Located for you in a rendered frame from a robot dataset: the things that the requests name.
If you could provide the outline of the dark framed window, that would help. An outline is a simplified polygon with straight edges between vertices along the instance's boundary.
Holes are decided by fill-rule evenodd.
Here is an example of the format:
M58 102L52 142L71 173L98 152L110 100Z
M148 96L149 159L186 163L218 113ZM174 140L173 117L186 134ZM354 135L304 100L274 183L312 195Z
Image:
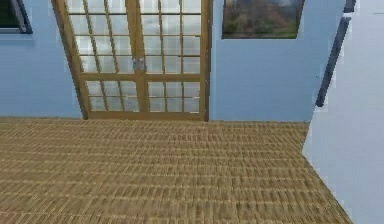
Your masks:
M23 0L0 0L0 34L32 33Z

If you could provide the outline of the wooden glass-paned double door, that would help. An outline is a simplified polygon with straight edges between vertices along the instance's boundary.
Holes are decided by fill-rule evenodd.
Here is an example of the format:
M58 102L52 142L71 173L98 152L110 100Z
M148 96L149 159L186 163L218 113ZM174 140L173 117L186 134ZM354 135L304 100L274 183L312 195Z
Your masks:
M84 118L208 120L212 0L51 2Z

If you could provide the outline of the landscape picture on wall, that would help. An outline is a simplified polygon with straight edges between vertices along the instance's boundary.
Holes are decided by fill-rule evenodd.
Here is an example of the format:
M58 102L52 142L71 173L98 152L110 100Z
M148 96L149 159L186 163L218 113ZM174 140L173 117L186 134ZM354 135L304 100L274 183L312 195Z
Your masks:
M296 39L305 0L224 0L223 39Z

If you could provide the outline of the pale blue fridge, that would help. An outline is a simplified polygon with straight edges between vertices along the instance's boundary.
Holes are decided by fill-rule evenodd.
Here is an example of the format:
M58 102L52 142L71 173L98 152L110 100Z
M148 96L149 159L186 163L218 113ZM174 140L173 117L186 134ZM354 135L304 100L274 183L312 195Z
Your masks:
M303 153L354 224L384 224L384 0L356 0Z

